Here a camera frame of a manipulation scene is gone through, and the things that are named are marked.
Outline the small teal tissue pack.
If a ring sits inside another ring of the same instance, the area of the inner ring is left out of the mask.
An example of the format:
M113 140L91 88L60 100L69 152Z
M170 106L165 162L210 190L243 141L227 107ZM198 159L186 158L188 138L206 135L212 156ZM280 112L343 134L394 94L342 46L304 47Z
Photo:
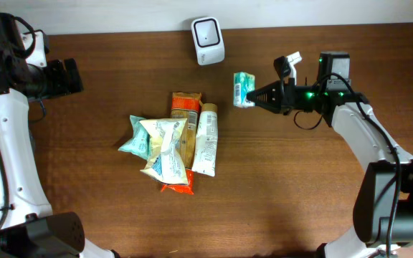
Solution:
M247 94L255 90L255 76L246 72L234 73L234 106L252 108L255 104L247 99Z

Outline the orange and tan snack package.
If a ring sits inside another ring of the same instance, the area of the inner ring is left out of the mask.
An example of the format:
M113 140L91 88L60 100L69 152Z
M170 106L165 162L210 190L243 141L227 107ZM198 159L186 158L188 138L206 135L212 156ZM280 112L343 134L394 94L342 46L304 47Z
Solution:
M171 118L186 118L183 133L176 149L186 168L186 185L163 185L161 192L171 189L180 194L193 195L194 172L191 166L194 162L196 145L196 129L201 111L201 93L174 92L172 94Z

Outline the teal crinkled wipes packet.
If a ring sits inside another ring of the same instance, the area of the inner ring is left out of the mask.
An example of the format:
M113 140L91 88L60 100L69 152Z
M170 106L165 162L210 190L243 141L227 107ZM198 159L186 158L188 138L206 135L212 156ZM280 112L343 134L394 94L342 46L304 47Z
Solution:
M145 118L134 115L130 116L133 136L130 140L126 141L121 147L119 147L118 150L124 153L131 153L139 158L147 160L150 155L150 141L147 130L141 124L142 120L145 120Z

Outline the white tube with tan cap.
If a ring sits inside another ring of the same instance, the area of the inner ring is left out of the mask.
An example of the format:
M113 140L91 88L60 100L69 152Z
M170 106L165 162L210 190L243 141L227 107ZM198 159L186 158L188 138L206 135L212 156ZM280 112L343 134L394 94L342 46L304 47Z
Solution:
M215 176L218 123L217 105L205 103L201 108L196 132L196 145L192 171L207 176Z

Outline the cream and blue chip bag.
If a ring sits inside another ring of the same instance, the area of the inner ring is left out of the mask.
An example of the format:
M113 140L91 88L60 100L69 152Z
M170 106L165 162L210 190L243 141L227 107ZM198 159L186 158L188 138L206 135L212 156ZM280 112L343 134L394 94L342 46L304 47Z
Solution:
M186 121L186 118L141 121L150 137L150 153L142 173L167 185L188 184L184 162L176 149Z

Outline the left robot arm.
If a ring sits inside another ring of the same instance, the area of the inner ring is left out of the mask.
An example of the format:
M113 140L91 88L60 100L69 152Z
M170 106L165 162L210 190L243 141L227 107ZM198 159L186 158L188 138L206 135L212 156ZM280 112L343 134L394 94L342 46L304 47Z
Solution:
M115 257L85 237L73 212L54 214L29 131L31 102L81 92L73 59L47 60L47 35L0 12L0 257Z

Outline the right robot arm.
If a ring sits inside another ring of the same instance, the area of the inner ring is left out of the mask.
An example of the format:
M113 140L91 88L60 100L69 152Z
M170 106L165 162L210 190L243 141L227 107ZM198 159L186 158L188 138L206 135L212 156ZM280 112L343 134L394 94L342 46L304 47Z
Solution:
M300 53L275 59L279 79L247 93L247 100L272 113L320 114L348 144L364 170L353 208L353 225L321 244L314 257L396 257L413 245L413 155L376 118L366 96L351 87L350 56L321 52L312 85L296 84Z

